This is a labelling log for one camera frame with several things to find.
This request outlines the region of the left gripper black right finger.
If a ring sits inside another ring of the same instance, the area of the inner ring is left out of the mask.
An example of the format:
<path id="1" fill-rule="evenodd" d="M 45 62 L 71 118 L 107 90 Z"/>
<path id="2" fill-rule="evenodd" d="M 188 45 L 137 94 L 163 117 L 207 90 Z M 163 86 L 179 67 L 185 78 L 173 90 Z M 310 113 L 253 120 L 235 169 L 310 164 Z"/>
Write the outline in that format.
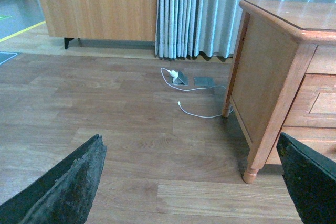
<path id="1" fill-rule="evenodd" d="M 276 149 L 301 221 L 335 223 L 335 162 L 283 132 Z"/>

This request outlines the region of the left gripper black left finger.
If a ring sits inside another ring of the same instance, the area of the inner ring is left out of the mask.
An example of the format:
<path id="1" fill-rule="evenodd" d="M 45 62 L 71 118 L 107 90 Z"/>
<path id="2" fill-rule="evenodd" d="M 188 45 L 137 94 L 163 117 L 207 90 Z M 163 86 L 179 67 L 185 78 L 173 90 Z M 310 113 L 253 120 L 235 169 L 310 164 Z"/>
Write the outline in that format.
<path id="1" fill-rule="evenodd" d="M 1 223 L 85 223 L 100 183 L 107 147 L 97 134 L 1 204 Z"/>

